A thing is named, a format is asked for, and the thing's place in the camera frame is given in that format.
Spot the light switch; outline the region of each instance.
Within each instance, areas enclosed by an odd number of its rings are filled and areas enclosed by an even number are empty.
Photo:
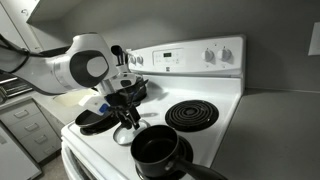
[[[320,55],[320,22],[314,23],[308,55]]]

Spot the oven door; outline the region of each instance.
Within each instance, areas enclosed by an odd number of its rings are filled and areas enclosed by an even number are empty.
[[[66,143],[62,142],[61,155],[64,168],[70,180],[96,180],[92,173],[73,154]]]

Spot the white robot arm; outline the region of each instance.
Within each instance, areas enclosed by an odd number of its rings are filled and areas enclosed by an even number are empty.
[[[99,95],[86,97],[80,104],[100,115],[110,107],[107,95],[134,86],[140,78],[119,72],[108,45],[95,33],[74,37],[68,51],[54,57],[20,49],[0,35],[0,70],[46,95],[96,87]]]

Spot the cabinet drawer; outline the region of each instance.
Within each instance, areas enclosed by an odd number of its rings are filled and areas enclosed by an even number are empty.
[[[29,117],[28,119],[10,126],[9,129],[17,139],[21,139],[47,125],[49,125],[47,120],[41,113],[38,113]]]
[[[50,126],[41,128],[20,142],[37,162],[61,148],[61,141]]]
[[[17,122],[39,113],[40,110],[32,100],[8,107],[0,111],[0,119],[7,126],[12,126]]]

